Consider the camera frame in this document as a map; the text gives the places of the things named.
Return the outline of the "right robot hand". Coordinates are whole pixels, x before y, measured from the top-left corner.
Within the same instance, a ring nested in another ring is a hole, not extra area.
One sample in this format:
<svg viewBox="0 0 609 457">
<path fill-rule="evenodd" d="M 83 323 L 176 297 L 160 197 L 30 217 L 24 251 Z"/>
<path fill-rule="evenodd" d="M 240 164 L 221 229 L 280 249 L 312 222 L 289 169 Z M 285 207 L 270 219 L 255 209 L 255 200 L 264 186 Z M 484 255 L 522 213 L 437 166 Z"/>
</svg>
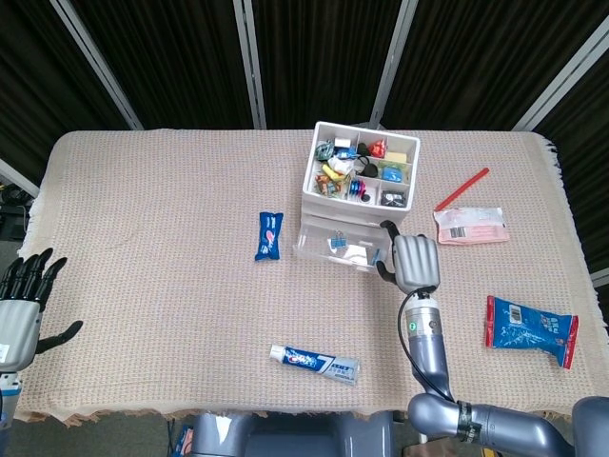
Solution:
<svg viewBox="0 0 609 457">
<path fill-rule="evenodd" d="M 402 235 L 389 220 L 381 222 L 391 240 L 394 271 L 387 270 L 383 261 L 376 262 L 381 278 L 398 287 L 404 294 L 433 293 L 440 285 L 437 244 L 424 235 Z"/>
</svg>

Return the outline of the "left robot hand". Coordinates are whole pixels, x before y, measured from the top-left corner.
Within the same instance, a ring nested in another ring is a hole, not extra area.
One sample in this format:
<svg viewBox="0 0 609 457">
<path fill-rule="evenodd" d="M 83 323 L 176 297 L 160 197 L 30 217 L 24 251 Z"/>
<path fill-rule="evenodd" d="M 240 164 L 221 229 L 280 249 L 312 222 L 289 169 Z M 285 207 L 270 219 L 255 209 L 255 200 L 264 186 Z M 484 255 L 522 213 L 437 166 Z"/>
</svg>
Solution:
<svg viewBox="0 0 609 457">
<path fill-rule="evenodd" d="M 1 371 L 19 372 L 37 355 L 74 338 L 84 322 L 76 320 L 63 332 L 42 338 L 43 314 L 58 273 L 68 259 L 54 263 L 52 248 L 28 258 L 19 257 L 1 275 Z"/>
</svg>

